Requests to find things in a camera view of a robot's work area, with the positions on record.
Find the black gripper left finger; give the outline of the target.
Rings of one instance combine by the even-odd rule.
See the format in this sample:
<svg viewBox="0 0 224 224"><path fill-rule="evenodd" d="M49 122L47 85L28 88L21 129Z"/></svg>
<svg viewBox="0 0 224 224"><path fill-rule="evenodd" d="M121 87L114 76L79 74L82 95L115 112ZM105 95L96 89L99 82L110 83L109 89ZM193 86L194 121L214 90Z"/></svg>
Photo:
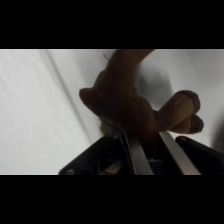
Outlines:
<svg viewBox="0 0 224 224"><path fill-rule="evenodd" d="M131 167L135 175L153 175L151 166L147 160L144 150L134 133L124 133L117 135L122 146L127 151L127 157L131 162Z"/></svg>

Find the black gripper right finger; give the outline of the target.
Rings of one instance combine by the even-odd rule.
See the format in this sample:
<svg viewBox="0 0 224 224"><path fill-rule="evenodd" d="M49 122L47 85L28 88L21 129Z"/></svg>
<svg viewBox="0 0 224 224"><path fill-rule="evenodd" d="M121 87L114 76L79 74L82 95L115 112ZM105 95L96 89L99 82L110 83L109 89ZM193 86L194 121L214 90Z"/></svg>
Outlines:
<svg viewBox="0 0 224 224"><path fill-rule="evenodd" d="M199 170L168 132L160 132L159 135L183 175L200 175Z"/></svg>

